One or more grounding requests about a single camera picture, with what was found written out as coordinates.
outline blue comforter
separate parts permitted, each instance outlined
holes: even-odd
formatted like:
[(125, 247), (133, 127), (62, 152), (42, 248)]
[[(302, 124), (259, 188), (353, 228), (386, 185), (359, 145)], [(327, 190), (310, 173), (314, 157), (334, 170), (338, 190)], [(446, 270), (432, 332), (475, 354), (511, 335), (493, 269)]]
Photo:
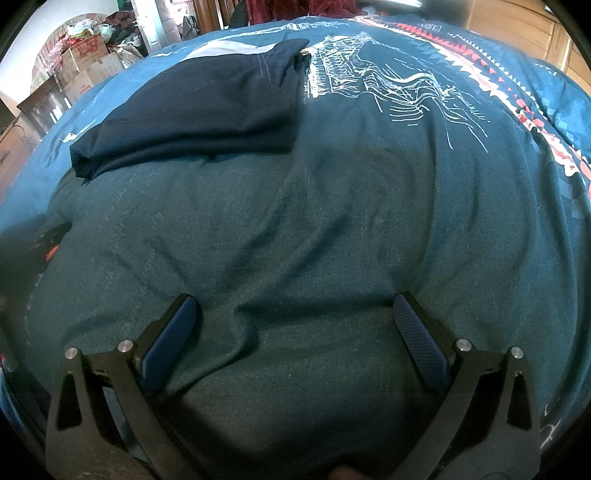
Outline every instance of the blue comforter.
[(349, 458), (379, 475), (432, 405), (391, 323), (409, 290), (478, 348), (522, 347), (547, 448), (591, 394), (591, 102), (499, 42), (301, 18), (169, 47), (66, 112), (0, 229), (46, 213), (70, 143), (199, 45), (287, 38), (310, 40), (293, 152), (150, 162), (69, 192), (73, 228), (14, 326), (21, 361), (50, 388), (68, 346), (112, 349), (189, 293), (203, 325), (157, 403), (210, 473)]

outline red cloth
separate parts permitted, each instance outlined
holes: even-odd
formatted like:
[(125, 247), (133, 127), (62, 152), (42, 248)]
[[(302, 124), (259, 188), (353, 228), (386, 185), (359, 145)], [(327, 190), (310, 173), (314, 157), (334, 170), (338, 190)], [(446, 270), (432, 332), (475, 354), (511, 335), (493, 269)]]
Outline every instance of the red cloth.
[(246, 0), (246, 11), (251, 25), (305, 15), (351, 18), (363, 14), (355, 0)]

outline red geometric pattern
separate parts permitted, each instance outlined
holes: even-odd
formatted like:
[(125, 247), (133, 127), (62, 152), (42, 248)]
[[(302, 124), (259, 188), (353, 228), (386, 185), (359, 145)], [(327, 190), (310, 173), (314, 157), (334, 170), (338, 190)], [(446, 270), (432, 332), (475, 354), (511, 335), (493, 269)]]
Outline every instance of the red geometric pattern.
[[(492, 68), (492, 66), (490, 66), (489, 63), (487, 63), (485, 61), (485, 59), (483, 59), (480, 55), (478, 55), (478, 53), (474, 52), (471, 48), (466, 47), (466, 45), (464, 45), (464, 44), (460, 45), (460, 43), (457, 41), (453, 42), (453, 41), (449, 41), (449, 40), (444, 40), (439, 37), (433, 37), (431, 32), (423, 31), (421, 28), (416, 27), (415, 25), (408, 25), (408, 24), (404, 24), (404, 23), (375, 21), (375, 20), (370, 20), (370, 19), (366, 19), (366, 18), (358, 18), (355, 20), (359, 21), (360, 23), (363, 23), (363, 24), (371, 25), (373, 27), (387, 28), (391, 31), (392, 31), (392, 29), (388, 28), (386, 25), (395, 26), (396, 28), (398, 28), (400, 30), (404, 30), (406, 32), (406, 35), (408, 35), (408, 36), (416, 36), (423, 41), (429, 41), (432, 43), (436, 43), (436, 44), (444, 47), (445, 50), (447, 50), (452, 56), (453, 56), (453, 54), (455, 54), (457, 56), (461, 56), (461, 58), (465, 59), (466, 61), (471, 62), (473, 68), (468, 69), (467, 65), (464, 64), (464, 66), (462, 67), (462, 70), (464, 70), (464, 69), (466, 69), (466, 71), (471, 70), (472, 74), (470, 75), (470, 78), (475, 79), (479, 83), (480, 88), (483, 91), (490, 92), (491, 96), (492, 95), (497, 96), (501, 100), (502, 103), (504, 103), (508, 108), (511, 108), (512, 113), (517, 117), (517, 119), (520, 121), (520, 123), (522, 123), (528, 130), (531, 131), (533, 128), (537, 128), (542, 133), (542, 136), (547, 141), (548, 146), (550, 147), (550, 150), (553, 153), (554, 160), (556, 161), (556, 163), (558, 163), (564, 167), (565, 175), (568, 177), (571, 177), (574, 173), (581, 172), (579, 170), (577, 164), (574, 162), (572, 155), (570, 155), (570, 153), (568, 152), (566, 147), (563, 145), (563, 143), (559, 140), (559, 138), (556, 135), (554, 135), (546, 130), (546, 128), (545, 128), (546, 124), (544, 123), (544, 121), (541, 120), (540, 118), (536, 118), (535, 113), (528, 107), (525, 100), (520, 98), (518, 94), (514, 94), (515, 103), (521, 108), (521, 110), (519, 110), (515, 105), (513, 105), (509, 102), (508, 98), (503, 98), (501, 96), (501, 94), (499, 93), (501, 91), (499, 89), (499, 86), (496, 83), (494, 83), (493, 81), (491, 81), (490, 78), (486, 77), (483, 74), (480, 67), (489, 66), (489, 70), (488, 70), (489, 75), (492, 75), (493, 73), (497, 73), (496, 70), (494, 68)], [(498, 82), (505, 83), (505, 81), (501, 77), (498, 77)], [(512, 90), (510, 87), (508, 87), (507, 91), (511, 92)], [(591, 180), (591, 170), (589, 168), (587, 168), (585, 170), (584, 176), (587, 177), (589, 180)], [(586, 183), (583, 179), (583, 174), (581, 175), (581, 179), (583, 180), (584, 184), (586, 185)], [(591, 182), (589, 185), (589, 194), (588, 195), (589, 195), (589, 198), (591, 198)]]

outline dark blue folded cloth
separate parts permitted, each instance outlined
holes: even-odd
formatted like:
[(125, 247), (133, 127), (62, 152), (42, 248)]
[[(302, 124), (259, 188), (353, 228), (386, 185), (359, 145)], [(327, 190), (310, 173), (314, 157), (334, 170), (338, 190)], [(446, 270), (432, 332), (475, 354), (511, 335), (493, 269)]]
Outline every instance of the dark blue folded cloth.
[(258, 54), (181, 61), (70, 147), (78, 177), (185, 155), (289, 152), (302, 101), (306, 39)]

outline wooden furniture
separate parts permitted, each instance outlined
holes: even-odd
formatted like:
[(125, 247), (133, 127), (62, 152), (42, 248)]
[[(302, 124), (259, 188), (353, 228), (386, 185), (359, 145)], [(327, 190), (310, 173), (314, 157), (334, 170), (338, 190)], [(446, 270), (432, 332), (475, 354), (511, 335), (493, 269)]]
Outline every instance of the wooden furniture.
[(27, 138), (19, 120), (17, 117), (0, 135), (0, 205), (33, 152), (35, 138)]
[(473, 0), (466, 28), (555, 65), (591, 95), (591, 70), (543, 1)]
[(54, 77), (46, 80), (37, 90), (17, 105), (37, 133), (44, 137), (59, 117), (70, 108), (66, 94)]
[(228, 26), (238, 0), (193, 0), (199, 31), (222, 30)]

